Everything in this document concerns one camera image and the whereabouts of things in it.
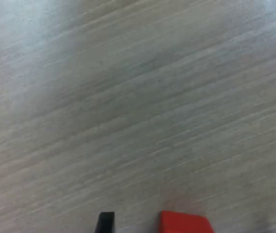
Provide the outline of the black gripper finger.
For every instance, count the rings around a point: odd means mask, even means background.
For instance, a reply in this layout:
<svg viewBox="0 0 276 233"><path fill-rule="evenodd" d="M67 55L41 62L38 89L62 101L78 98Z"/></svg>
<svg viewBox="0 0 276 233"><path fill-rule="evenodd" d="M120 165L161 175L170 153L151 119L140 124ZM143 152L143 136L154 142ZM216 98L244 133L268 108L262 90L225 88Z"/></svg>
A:
<svg viewBox="0 0 276 233"><path fill-rule="evenodd" d="M101 212L95 228L95 233L115 232L115 212Z"/></svg>

